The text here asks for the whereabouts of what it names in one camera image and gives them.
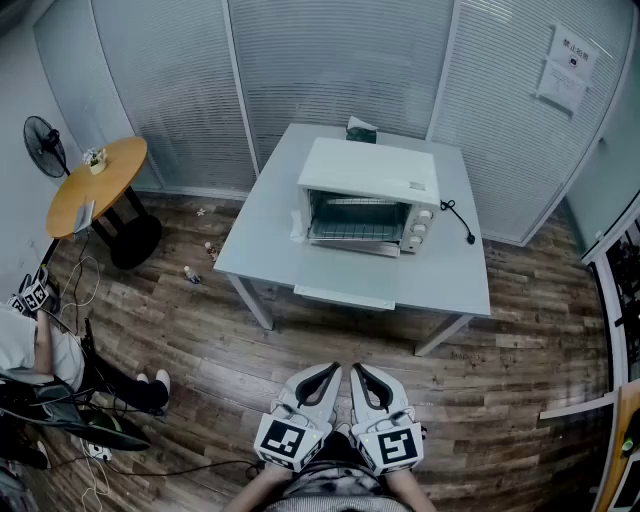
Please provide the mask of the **wire oven rack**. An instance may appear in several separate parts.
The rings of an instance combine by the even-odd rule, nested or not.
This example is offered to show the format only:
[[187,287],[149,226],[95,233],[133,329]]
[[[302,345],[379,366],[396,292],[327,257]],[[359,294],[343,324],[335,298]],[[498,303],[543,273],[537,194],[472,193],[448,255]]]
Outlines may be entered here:
[[403,236],[402,224],[356,223],[314,220],[308,237],[315,240],[356,240],[397,242]]

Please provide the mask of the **white framed monitor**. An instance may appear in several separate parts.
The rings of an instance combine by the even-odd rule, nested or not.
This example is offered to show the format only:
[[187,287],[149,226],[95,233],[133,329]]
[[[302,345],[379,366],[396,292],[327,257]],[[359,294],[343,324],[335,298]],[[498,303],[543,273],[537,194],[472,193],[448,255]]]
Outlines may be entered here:
[[629,457],[608,512],[632,512],[640,503],[640,453]]

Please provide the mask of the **person's grey patterned top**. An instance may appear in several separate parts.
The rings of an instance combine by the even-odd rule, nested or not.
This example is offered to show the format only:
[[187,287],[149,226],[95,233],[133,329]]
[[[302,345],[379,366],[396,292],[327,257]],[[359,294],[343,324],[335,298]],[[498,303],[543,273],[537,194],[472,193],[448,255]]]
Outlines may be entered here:
[[415,512],[359,464],[312,462],[253,512]]

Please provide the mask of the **dark green tissue box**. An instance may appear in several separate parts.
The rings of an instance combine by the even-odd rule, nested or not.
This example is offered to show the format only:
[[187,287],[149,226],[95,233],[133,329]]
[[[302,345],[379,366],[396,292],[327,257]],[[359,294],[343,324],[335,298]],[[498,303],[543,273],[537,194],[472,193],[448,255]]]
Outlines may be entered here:
[[351,116],[346,127],[346,140],[369,144],[377,143],[378,127]]

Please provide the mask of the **person's left forearm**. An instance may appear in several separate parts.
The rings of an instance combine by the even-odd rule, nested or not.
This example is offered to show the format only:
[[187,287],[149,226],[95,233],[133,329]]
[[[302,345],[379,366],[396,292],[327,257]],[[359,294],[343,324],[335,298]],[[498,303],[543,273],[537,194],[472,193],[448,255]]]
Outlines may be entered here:
[[291,476],[289,469],[267,463],[260,474],[229,502],[226,512],[251,512]]

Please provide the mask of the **black floor fan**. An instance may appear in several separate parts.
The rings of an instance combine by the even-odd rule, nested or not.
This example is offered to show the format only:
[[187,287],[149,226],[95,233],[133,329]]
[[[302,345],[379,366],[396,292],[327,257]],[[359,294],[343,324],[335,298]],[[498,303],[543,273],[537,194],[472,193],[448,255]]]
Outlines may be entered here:
[[29,116],[23,125],[23,140],[34,164],[50,178],[69,176],[60,133],[39,116]]

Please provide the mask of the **white toaster oven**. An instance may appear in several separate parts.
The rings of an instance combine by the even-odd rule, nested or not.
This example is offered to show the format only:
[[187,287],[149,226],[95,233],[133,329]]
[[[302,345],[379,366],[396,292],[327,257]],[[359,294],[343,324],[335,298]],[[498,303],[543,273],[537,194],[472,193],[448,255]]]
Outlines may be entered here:
[[[299,175],[300,235],[304,244],[296,294],[384,311],[397,302],[398,258],[418,254],[440,206],[434,157],[387,145],[318,138]],[[421,222],[421,210],[433,219]],[[311,245],[314,220],[402,224],[397,258]],[[425,224],[422,246],[407,248],[414,224]]]

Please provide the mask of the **white printed notice sheet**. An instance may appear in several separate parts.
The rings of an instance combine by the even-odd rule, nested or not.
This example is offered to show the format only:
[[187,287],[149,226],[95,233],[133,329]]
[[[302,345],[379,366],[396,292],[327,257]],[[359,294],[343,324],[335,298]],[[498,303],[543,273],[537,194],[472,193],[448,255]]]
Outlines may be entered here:
[[535,96],[573,115],[579,110],[587,90],[588,85],[582,79],[560,64],[547,60]]

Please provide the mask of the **white table leg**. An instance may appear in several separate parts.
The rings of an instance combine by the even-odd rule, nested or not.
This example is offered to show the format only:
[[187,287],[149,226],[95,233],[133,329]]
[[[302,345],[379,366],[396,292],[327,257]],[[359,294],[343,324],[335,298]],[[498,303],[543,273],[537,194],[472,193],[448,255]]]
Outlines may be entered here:
[[416,344],[414,347],[414,355],[423,357],[456,334],[460,329],[465,327],[472,319],[471,315],[449,315],[428,337],[426,341]]
[[253,283],[248,278],[234,274],[228,274],[227,277],[259,325],[265,330],[272,330],[273,318],[262,303]]

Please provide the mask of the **person's right forearm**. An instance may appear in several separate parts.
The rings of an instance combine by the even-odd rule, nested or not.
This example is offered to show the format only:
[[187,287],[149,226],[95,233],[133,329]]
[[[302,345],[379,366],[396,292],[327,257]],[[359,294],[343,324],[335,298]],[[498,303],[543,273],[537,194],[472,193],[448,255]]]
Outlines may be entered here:
[[385,475],[390,491],[414,512],[427,512],[428,503],[420,485],[410,470],[394,471]]

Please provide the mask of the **round wooden table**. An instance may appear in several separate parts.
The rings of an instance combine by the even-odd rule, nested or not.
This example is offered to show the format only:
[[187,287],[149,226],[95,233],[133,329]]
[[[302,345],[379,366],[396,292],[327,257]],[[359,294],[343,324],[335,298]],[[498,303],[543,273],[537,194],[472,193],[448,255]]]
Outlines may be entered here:
[[94,204],[90,226],[110,249],[113,265],[129,270],[151,256],[162,236],[159,219],[146,211],[132,188],[148,145],[141,137],[129,137],[108,144],[106,153],[101,173],[94,175],[83,164],[62,183],[49,207],[46,230],[53,239],[71,238],[79,208]]

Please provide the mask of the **person's black trousers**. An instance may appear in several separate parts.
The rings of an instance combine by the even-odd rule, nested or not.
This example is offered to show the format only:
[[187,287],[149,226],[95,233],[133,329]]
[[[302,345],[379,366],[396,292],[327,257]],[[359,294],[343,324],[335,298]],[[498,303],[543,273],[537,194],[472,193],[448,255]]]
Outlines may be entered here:
[[309,462],[306,469],[321,464],[331,467],[364,467],[366,465],[360,452],[351,445],[350,439],[339,431],[333,431],[326,437],[323,448]]

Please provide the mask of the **white notice sheet with icon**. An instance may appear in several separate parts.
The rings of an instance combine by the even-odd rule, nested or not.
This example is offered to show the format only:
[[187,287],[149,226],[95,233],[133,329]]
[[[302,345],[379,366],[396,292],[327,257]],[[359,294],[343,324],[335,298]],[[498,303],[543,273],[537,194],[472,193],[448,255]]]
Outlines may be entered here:
[[584,82],[591,79],[599,50],[560,23],[554,27],[548,57]]

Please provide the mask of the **black office chair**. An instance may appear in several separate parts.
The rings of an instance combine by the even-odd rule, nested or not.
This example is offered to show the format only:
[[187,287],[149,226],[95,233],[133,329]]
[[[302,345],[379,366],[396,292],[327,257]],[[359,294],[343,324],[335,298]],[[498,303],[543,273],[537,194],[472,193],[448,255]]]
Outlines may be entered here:
[[38,385],[0,376],[0,458],[36,469],[48,467],[46,453],[22,436],[26,424],[59,428],[110,449],[149,447],[148,438],[129,420],[91,405],[92,394],[75,391],[58,378]]

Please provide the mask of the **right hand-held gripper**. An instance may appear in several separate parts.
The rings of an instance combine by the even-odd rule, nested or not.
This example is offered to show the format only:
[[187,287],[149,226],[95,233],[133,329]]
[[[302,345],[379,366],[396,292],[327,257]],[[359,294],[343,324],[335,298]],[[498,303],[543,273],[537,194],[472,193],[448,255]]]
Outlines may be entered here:
[[[351,437],[374,475],[411,469],[424,458],[423,429],[413,407],[404,408],[404,387],[377,367],[354,363],[350,372]],[[396,411],[370,420],[370,411]]]

